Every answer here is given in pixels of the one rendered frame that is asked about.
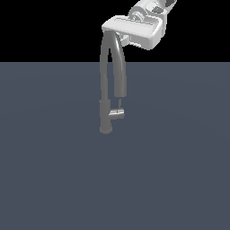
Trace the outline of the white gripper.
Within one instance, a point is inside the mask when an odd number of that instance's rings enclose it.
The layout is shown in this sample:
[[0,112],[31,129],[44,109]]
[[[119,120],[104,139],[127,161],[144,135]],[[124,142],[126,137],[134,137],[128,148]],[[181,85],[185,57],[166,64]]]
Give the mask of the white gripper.
[[163,35],[163,20],[147,15],[140,21],[130,20],[127,16],[116,15],[102,25],[102,31],[115,31],[122,46],[133,45],[145,50],[153,49]]

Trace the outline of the grey gooseneck faucet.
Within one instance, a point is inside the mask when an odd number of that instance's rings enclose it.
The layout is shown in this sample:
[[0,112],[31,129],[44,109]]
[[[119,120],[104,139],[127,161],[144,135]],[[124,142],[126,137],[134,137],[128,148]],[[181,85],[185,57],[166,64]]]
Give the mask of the grey gooseneck faucet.
[[108,98],[107,77],[109,53],[111,53],[113,64],[114,96],[121,100],[127,96],[126,62],[119,35],[115,31],[104,32],[101,45],[100,74],[102,98],[99,100],[99,104],[101,118],[100,132],[102,134],[110,134],[112,132],[111,119],[109,118],[111,100]]

